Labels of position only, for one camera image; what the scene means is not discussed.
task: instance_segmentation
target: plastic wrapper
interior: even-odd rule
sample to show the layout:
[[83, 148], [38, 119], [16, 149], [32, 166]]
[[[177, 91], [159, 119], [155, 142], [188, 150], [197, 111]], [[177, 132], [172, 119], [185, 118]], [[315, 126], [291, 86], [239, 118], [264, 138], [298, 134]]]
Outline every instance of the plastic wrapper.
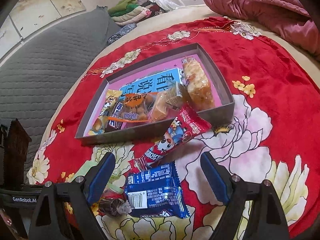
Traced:
[[132, 217], [190, 216], [174, 162], [129, 176], [124, 193]]
[[167, 107], [167, 91], [161, 91], [157, 94], [156, 101], [151, 111], [150, 121], [158, 122], [166, 119], [168, 115], [168, 107]]
[[99, 210], [109, 217], [120, 217], [131, 212], [128, 201], [121, 198], [104, 198], [99, 201]]
[[186, 78], [187, 90], [197, 111], [206, 110], [215, 106], [211, 85], [200, 63], [193, 57], [182, 61], [183, 72]]
[[146, 122], [156, 93], [127, 94], [121, 111], [112, 114], [110, 120], [119, 122]]
[[[122, 102], [117, 102], [115, 104], [115, 107], [113, 108], [113, 111], [112, 111], [110, 117], [118, 117], [119, 112], [121, 112], [122, 108], [123, 108]], [[122, 127], [122, 124], [123, 124], [123, 122], [121, 122], [120, 120], [119, 121], [109, 120], [108, 124], [106, 125], [105, 132], [112, 132], [112, 131], [120, 130]]]
[[166, 103], [173, 109], [181, 108], [185, 103], [190, 102], [191, 98], [187, 88], [176, 82], [166, 93]]
[[149, 148], [140, 158], [129, 161], [132, 172], [150, 169], [152, 164], [172, 152], [178, 145], [207, 132], [210, 128], [211, 124], [200, 118], [188, 104], [183, 105], [161, 141]]
[[89, 135], [96, 135], [104, 133], [108, 117], [116, 104], [118, 98], [121, 96], [122, 91], [118, 90], [108, 90], [106, 94], [106, 102], [102, 107], [102, 110], [98, 116], [98, 118], [95, 120], [94, 124], [92, 125], [92, 128], [89, 131]]

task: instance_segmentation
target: snack box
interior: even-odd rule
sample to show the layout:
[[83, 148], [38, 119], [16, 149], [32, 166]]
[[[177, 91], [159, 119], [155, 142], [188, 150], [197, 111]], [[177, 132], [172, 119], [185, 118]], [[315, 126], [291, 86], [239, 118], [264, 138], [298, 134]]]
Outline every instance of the snack box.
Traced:
[[213, 127], [231, 123], [235, 106], [231, 91], [214, 61], [198, 43], [194, 43], [141, 60], [126, 68], [120, 69], [104, 79], [84, 113], [75, 138], [80, 139], [83, 145], [97, 145], [151, 139], [162, 136], [173, 119], [154, 123], [143, 123], [134, 127], [98, 135], [88, 135], [88, 132], [100, 114], [103, 104], [105, 103], [105, 94], [108, 89], [119, 90], [121, 87], [135, 82], [138, 79], [145, 80], [146, 75], [152, 76], [155, 73], [161, 73], [176, 67], [182, 68], [181, 61], [184, 57], [194, 57], [198, 60], [211, 82], [212, 95], [216, 106], [211, 109], [199, 111], [198, 114], [210, 122]]

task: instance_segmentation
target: white flower print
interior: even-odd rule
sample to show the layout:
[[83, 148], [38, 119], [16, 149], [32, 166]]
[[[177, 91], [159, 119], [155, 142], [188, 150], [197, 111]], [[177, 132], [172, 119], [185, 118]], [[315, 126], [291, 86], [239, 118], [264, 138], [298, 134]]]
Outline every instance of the white flower print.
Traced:
[[297, 155], [291, 174], [286, 163], [280, 162], [277, 166], [276, 162], [272, 161], [271, 169], [266, 176], [277, 192], [288, 226], [298, 221], [305, 209], [308, 197], [306, 185], [308, 174], [308, 166], [305, 164], [302, 171], [301, 157]]
[[49, 138], [39, 147], [36, 156], [33, 160], [32, 167], [27, 173], [29, 184], [36, 184], [36, 182], [43, 183], [44, 179], [48, 177], [48, 170], [50, 168], [49, 159], [44, 156], [44, 151], [56, 138], [57, 133], [51, 130]]
[[118, 219], [98, 215], [96, 219], [108, 239], [190, 240], [195, 208], [187, 207], [190, 217], [186, 219], [178, 217], [133, 218], [130, 215]]
[[130, 169], [128, 161], [133, 158], [132, 147], [131, 143], [96, 145], [93, 148], [91, 160], [99, 163], [107, 152], [113, 153], [116, 157], [116, 166], [112, 173], [112, 181], [109, 182], [117, 187], [123, 187], [126, 180], [124, 173]]
[[107, 67], [102, 74], [100, 75], [101, 78], [104, 78], [105, 75], [113, 73], [118, 68], [123, 68], [125, 64], [129, 64], [134, 61], [138, 55], [140, 54], [141, 49], [136, 49], [131, 52], [127, 52], [123, 58], [119, 59], [117, 62], [112, 63], [109, 67]]
[[254, 36], [259, 37], [262, 35], [260, 32], [257, 32], [253, 26], [240, 22], [234, 22], [231, 25], [231, 32], [233, 32], [234, 35], [240, 34], [248, 40], [253, 40]]
[[186, 31], [179, 31], [179, 32], [175, 32], [173, 34], [168, 34], [168, 39], [175, 41], [175, 40], [180, 40], [184, 37], [189, 37], [190, 36], [190, 32], [186, 32]]
[[173, 161], [181, 180], [186, 179], [190, 190], [196, 192], [201, 203], [219, 203], [200, 167], [200, 155], [209, 151], [215, 160], [243, 180], [262, 182], [271, 168], [269, 148], [259, 146], [272, 129], [271, 118], [259, 108], [252, 109], [243, 95], [233, 95], [235, 110], [233, 122], [210, 130], [187, 144], [179, 152], [164, 157]]

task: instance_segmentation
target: folded clothes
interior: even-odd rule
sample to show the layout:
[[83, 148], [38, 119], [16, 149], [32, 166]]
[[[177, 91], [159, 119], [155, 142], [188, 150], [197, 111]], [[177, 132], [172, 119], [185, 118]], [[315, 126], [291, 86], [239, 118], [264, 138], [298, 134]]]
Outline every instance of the folded clothes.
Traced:
[[127, 8], [123, 11], [118, 11], [114, 14], [110, 14], [111, 17], [117, 17], [117, 16], [122, 16], [125, 15], [129, 12], [132, 12], [135, 8], [137, 8], [139, 5], [138, 4], [132, 4], [132, 3], [128, 3]]
[[115, 41], [119, 40], [122, 36], [125, 36], [127, 33], [132, 31], [135, 27], [137, 27], [137, 24], [131, 23], [123, 28], [121, 28], [117, 33], [113, 34], [109, 39], [108, 39], [108, 45], [114, 43]]
[[131, 12], [127, 13], [127, 14], [124, 14], [124, 15], [122, 15], [122, 16], [112, 17], [112, 19], [113, 19], [115, 22], [122, 23], [122, 22], [125, 22], [125, 21], [128, 21], [128, 20], [131, 20], [133, 17], [137, 16], [137, 15], [140, 14], [142, 11], [143, 11], [143, 7], [138, 6], [138, 7], [134, 8], [133, 11], [131, 11]]
[[116, 12], [123, 11], [127, 8], [128, 3], [133, 3], [132, 1], [134, 1], [134, 0], [122, 0], [122, 1], [118, 2], [118, 4], [116, 6], [110, 8], [108, 10], [108, 13], [111, 15]]
[[116, 22], [116, 24], [119, 25], [119, 26], [125, 26], [125, 25], [130, 24], [130, 23], [136, 23], [139, 20], [141, 20], [141, 19], [143, 19], [144, 17], [147, 16], [147, 11], [148, 11], [148, 9], [144, 8], [143, 11], [140, 14], [138, 14], [135, 17], [133, 17], [132, 19], [130, 19], [128, 21], [125, 21], [125, 22], [122, 22], [122, 23], [117, 23]]

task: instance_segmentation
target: red snack wrapper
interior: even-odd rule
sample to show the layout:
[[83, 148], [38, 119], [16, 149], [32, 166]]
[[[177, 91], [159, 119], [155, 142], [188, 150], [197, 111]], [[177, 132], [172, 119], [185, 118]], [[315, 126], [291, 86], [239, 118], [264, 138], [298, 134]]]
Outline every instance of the red snack wrapper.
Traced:
[[195, 110], [185, 104], [161, 141], [149, 148], [140, 158], [129, 161], [132, 172], [139, 173], [150, 169], [153, 163], [173, 151], [178, 145], [183, 145], [210, 128], [210, 123], [199, 117]]

